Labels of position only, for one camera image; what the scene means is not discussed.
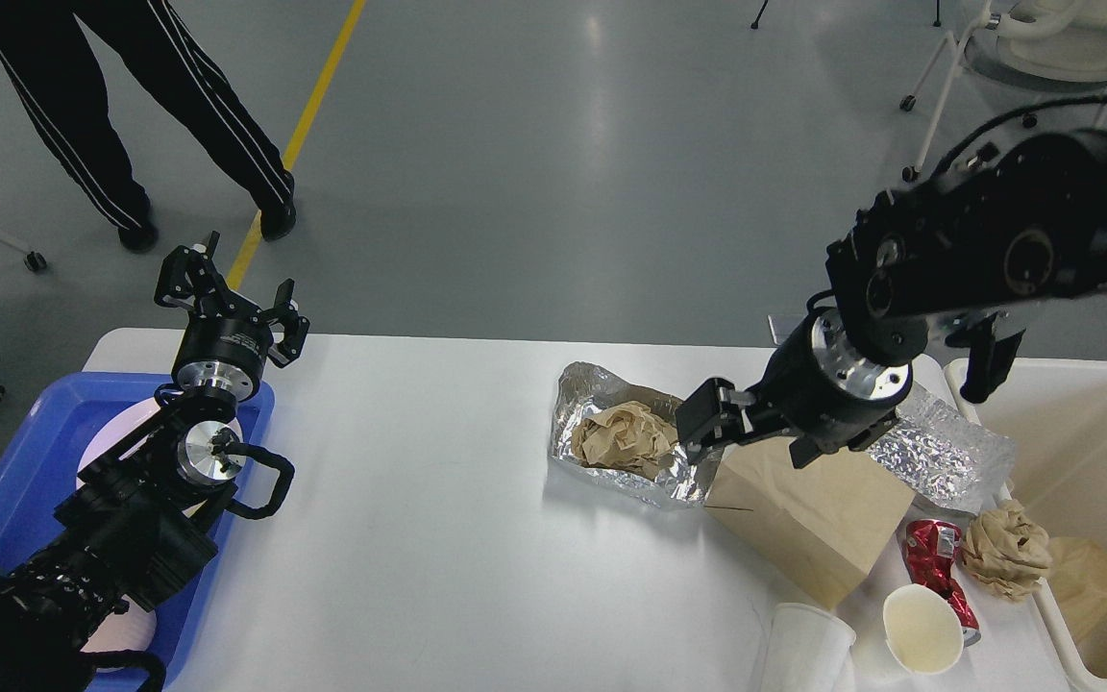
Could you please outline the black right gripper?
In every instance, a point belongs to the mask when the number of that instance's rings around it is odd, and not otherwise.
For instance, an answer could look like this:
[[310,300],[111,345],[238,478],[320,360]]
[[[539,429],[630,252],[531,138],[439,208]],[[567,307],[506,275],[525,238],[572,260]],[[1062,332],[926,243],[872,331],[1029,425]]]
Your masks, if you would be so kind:
[[913,384],[909,364],[865,358],[837,309],[813,309],[777,347],[757,385],[710,378],[676,407],[679,446],[695,467],[730,444],[788,436],[792,465],[804,469],[840,450],[869,448],[892,428]]

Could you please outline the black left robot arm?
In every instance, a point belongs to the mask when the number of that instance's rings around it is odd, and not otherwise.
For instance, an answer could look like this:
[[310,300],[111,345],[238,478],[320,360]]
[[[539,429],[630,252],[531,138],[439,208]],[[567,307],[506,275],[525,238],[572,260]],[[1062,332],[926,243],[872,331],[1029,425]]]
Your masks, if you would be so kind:
[[110,616],[153,610],[180,593],[218,556],[224,513],[263,520],[280,509],[294,465],[232,431],[258,394],[267,363],[302,354],[310,323],[294,281],[263,309],[229,289],[213,261],[218,233],[179,246],[161,267],[154,299],[187,311],[159,407],[80,469],[58,504],[64,530],[0,575],[0,691],[84,691],[104,669],[137,669],[159,691],[167,669],[145,650],[89,652]]

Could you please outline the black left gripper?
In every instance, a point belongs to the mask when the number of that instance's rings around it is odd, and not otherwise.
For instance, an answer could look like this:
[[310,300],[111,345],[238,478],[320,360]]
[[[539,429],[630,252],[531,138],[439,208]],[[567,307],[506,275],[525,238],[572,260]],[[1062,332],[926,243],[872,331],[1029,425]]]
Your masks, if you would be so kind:
[[[213,262],[220,233],[180,245],[162,260],[153,302],[189,312],[172,382],[183,390],[209,385],[232,393],[238,402],[258,394],[265,361],[284,368],[302,355],[310,320],[296,307],[294,279],[277,285],[275,302],[259,312],[259,323],[230,318],[237,298]],[[272,328],[280,327],[277,340]]]

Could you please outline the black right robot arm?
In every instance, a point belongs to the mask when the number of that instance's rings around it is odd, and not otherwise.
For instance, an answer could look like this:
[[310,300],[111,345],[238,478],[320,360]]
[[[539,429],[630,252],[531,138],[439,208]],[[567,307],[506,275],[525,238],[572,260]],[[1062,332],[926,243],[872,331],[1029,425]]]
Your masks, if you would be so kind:
[[869,448],[897,423],[911,363],[940,340],[968,349],[968,402],[1006,381],[1023,328],[1015,304],[1107,292],[1107,130],[1039,133],[1006,154],[981,146],[1020,107],[989,118],[925,179],[879,192],[827,246],[829,287],[766,364],[738,388],[711,378],[676,409],[687,464],[763,438],[792,438],[803,468]]

